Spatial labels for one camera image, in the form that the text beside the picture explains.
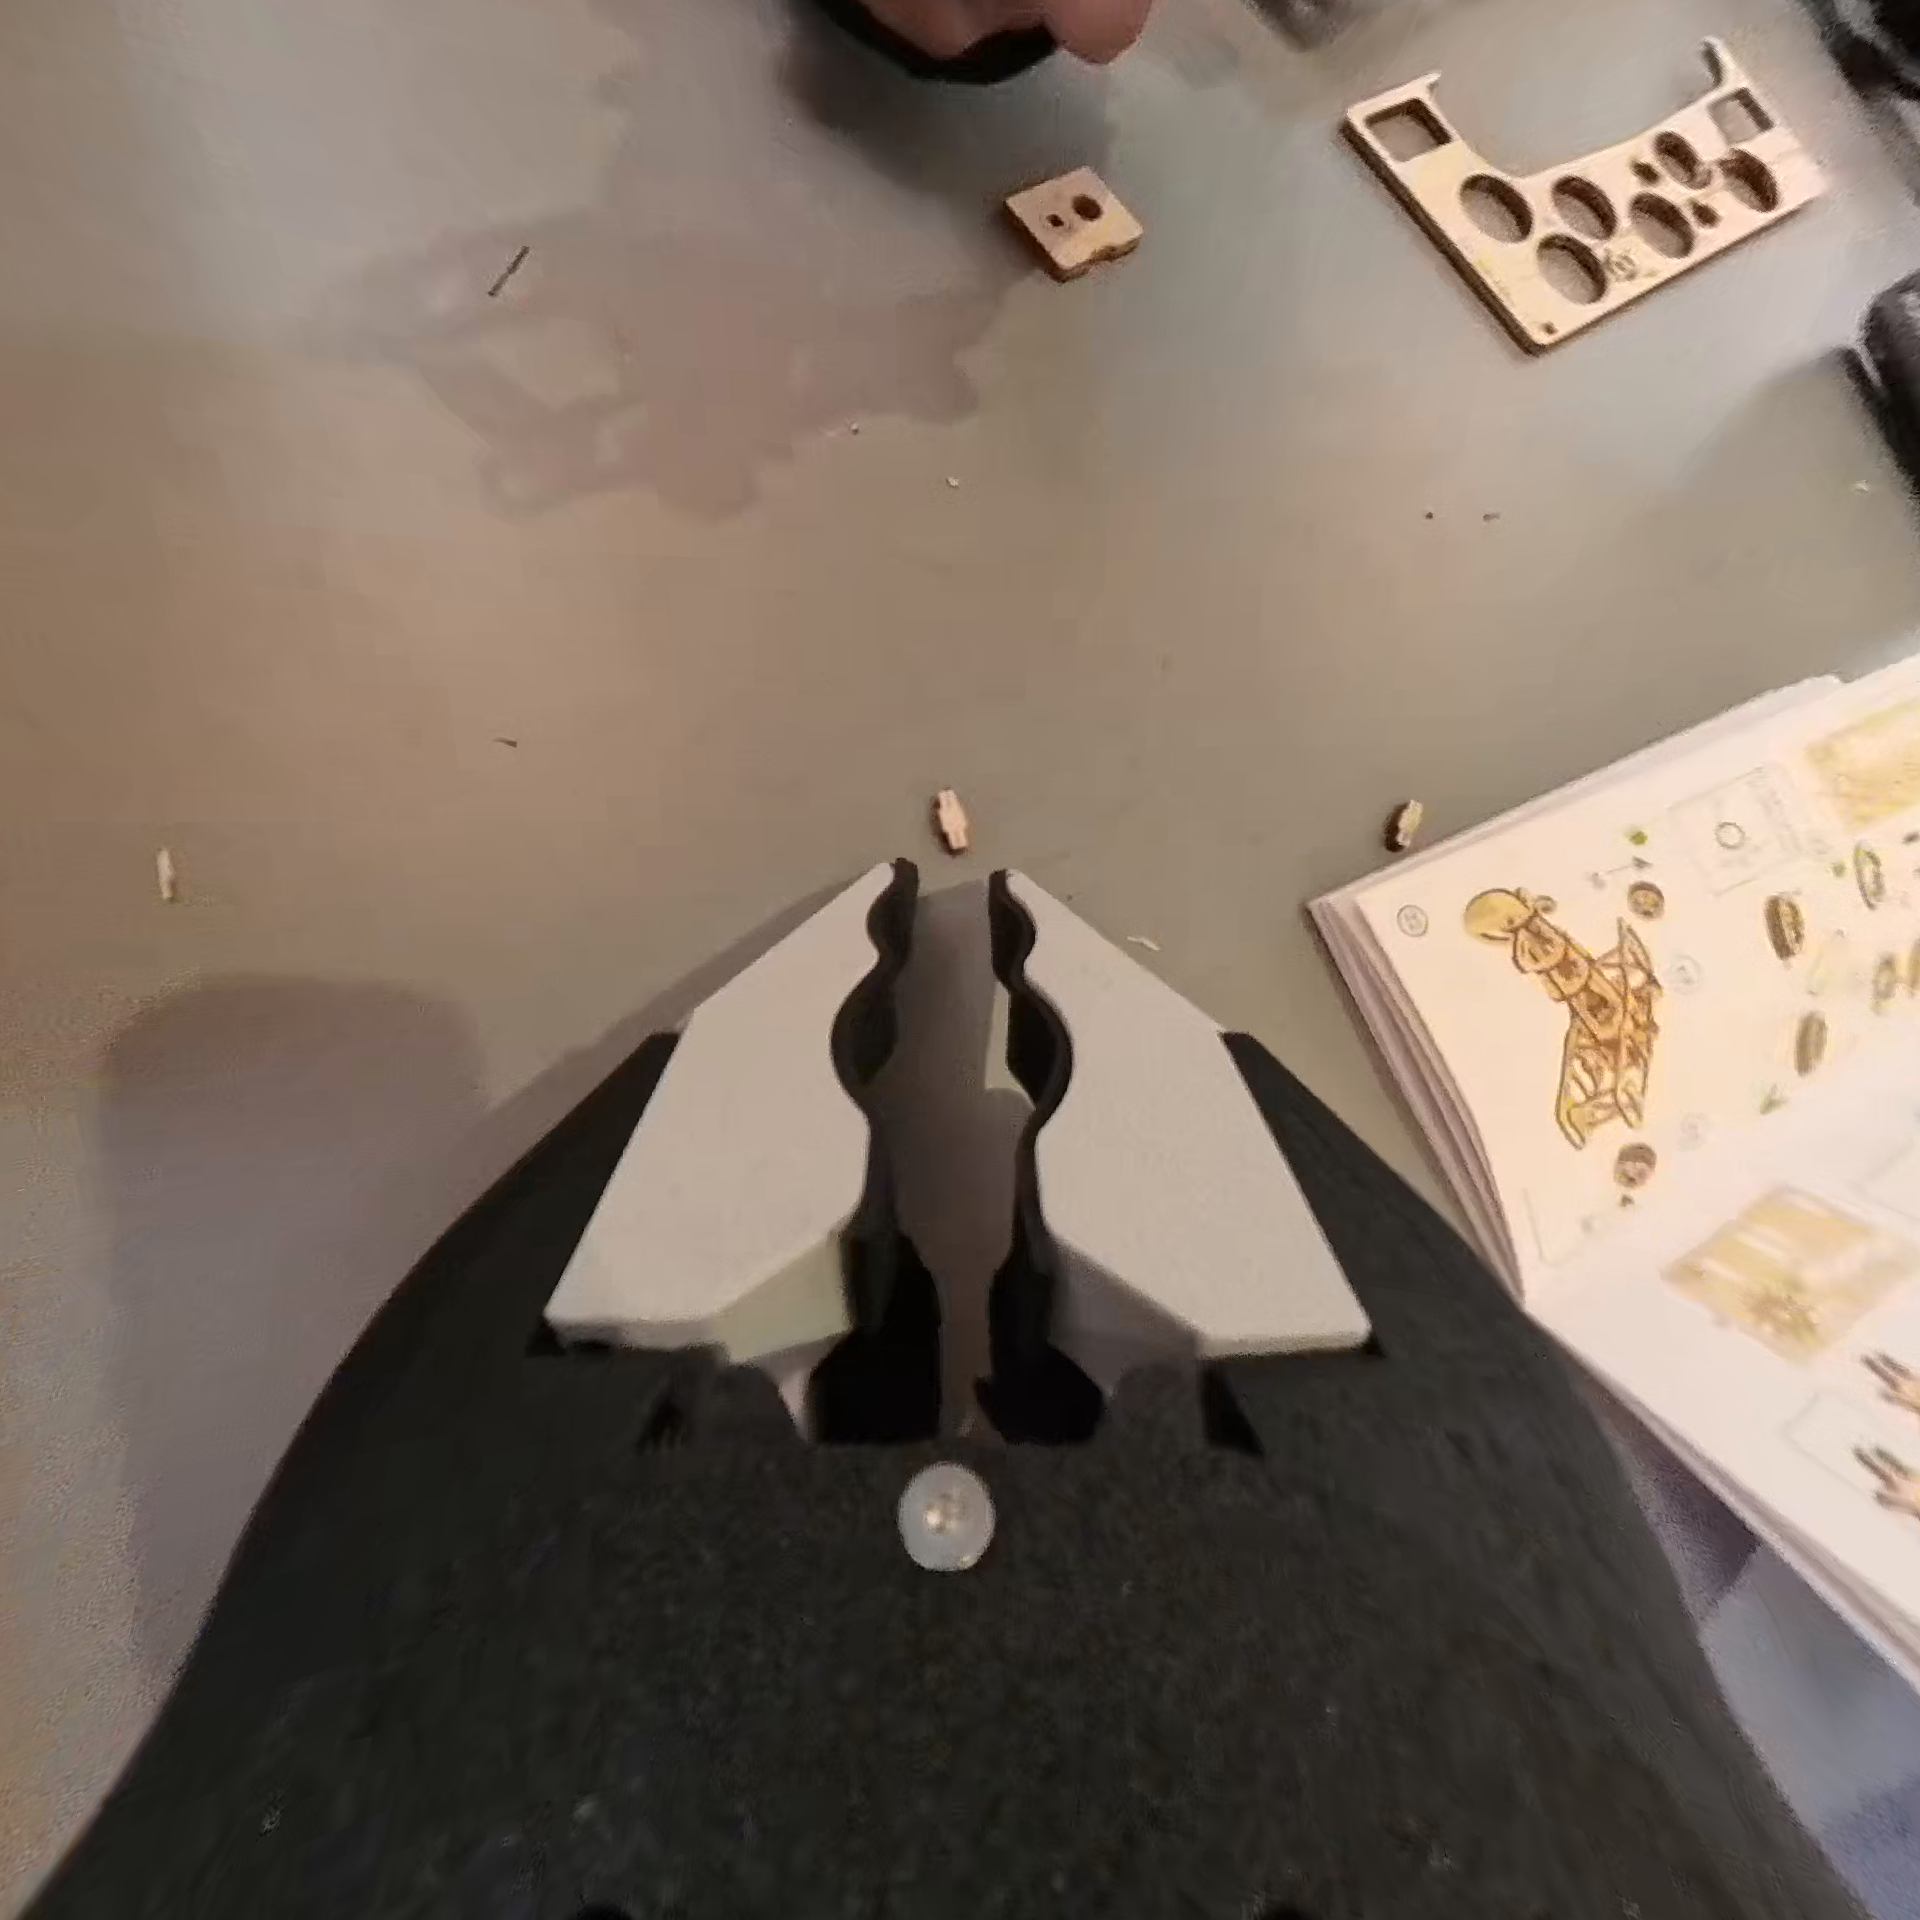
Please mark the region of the grey desk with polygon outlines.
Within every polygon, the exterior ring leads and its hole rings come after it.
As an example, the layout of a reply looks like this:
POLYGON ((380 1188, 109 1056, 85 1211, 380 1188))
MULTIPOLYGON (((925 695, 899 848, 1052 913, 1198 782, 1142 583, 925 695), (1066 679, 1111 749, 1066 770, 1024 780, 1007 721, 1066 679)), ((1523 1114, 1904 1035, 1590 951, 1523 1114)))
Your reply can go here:
POLYGON ((1444 1201, 1302 906, 1918 645, 1843 368, 1911 268, 1806 2, 1164 2, 986 89, 801 2, 3 2, 3 1918, 380 1299, 871 863, 944 1285, 998 865, 1444 1201), (1828 195, 1542 355, 1343 132, 1435 73, 1535 173, 1705 37, 1828 195), (1001 202, 1079 165, 1145 236, 1056 285, 1001 202))

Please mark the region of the instruction booklet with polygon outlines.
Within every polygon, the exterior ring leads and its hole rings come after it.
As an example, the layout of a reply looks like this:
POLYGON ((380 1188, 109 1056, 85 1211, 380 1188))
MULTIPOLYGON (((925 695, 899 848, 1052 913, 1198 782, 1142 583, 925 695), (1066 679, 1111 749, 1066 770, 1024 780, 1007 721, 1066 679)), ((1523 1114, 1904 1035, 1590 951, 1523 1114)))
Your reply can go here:
POLYGON ((1918 656, 1308 913, 1485 1267, 1918 1683, 1918 656))

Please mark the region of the laser-cut wooden sheet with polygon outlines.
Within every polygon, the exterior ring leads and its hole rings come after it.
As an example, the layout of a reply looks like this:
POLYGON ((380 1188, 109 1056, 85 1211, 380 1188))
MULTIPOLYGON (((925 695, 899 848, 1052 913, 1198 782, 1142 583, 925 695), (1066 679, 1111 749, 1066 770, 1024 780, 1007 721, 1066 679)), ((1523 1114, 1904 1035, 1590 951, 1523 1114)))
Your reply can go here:
POLYGON ((1741 57, 1700 39, 1705 89, 1619 145, 1514 173, 1485 159, 1430 73, 1343 115, 1357 159, 1534 355, 1760 242, 1828 195, 1741 57))

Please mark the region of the square wooden part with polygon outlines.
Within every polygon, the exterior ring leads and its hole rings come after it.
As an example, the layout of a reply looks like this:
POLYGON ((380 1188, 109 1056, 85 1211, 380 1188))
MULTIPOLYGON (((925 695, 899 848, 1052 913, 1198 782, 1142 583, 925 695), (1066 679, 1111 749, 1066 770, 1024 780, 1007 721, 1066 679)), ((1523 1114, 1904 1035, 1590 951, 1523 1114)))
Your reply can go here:
POLYGON ((1088 165, 1012 191, 1001 208, 1056 285, 1133 256, 1145 236, 1137 217, 1088 165))

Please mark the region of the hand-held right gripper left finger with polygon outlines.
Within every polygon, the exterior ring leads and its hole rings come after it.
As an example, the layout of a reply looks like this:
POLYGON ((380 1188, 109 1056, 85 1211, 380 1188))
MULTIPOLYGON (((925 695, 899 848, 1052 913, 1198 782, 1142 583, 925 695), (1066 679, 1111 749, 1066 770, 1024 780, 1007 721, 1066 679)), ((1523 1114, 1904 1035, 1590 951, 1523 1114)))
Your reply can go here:
POLYGON ((879 863, 670 1035, 542 1310, 565 1349, 766 1370, 821 1441, 940 1424, 940 1287, 875 1121, 918 870, 879 863))

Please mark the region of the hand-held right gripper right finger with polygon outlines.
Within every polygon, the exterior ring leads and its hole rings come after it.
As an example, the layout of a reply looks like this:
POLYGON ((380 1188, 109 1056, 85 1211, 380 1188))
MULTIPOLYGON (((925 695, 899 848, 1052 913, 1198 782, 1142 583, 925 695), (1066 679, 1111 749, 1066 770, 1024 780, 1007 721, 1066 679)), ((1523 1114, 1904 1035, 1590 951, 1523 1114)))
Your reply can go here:
POLYGON ((1078 1447, 1142 1369, 1345 1357, 1371 1340, 1227 1031, 1017 870, 992 878, 1007 1075, 1027 1099, 977 1398, 1078 1447))

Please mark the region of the dark object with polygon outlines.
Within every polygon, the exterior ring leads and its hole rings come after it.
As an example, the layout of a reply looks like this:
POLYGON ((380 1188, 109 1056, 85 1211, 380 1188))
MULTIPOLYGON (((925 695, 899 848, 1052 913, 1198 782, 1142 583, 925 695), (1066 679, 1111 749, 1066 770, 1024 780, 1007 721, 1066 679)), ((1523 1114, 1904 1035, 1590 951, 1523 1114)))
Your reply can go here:
POLYGON ((1845 373, 1918 494, 1918 273, 1874 293, 1845 373))
POLYGON ((1806 11, 1857 95, 1918 103, 1918 2, 1806 2, 1806 11))

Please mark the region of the person's left hand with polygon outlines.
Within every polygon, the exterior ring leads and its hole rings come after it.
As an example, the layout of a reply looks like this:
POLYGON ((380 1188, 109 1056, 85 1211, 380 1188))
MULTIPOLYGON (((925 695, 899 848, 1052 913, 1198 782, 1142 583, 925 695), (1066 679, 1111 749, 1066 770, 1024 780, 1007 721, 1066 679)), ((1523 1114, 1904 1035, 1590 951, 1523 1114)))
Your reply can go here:
POLYGON ((986 39, 1044 31, 1066 53, 1111 65, 1145 31, 1151 2, 867 2, 867 11, 931 57, 961 57, 986 39))

